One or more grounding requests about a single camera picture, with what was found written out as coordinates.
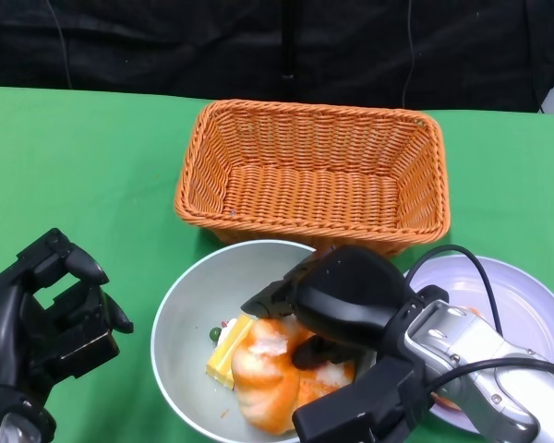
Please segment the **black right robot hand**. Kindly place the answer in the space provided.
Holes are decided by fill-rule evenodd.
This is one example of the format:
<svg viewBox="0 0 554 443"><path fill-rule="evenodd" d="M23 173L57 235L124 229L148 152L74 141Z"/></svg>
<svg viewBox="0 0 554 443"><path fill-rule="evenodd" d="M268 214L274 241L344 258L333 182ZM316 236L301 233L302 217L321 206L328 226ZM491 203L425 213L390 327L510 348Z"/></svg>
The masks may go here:
<svg viewBox="0 0 554 443"><path fill-rule="evenodd" d="M307 257L241 308L259 318L293 315L313 332L295 353L301 368L377 355L357 381L295 410L300 441L404 442L433 405L425 365L404 335L426 307L448 299L436 285L413 291L388 259L346 245Z"/></svg>

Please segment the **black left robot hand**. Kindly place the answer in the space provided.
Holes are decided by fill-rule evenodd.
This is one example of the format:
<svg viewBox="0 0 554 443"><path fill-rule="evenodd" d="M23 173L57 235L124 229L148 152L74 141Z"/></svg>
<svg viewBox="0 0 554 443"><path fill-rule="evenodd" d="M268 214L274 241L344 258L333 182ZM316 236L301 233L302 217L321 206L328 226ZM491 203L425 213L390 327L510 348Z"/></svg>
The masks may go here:
<svg viewBox="0 0 554 443"><path fill-rule="evenodd" d="M53 386L115 358L133 322L99 263L53 228L0 273L0 387L46 401Z"/></svg>

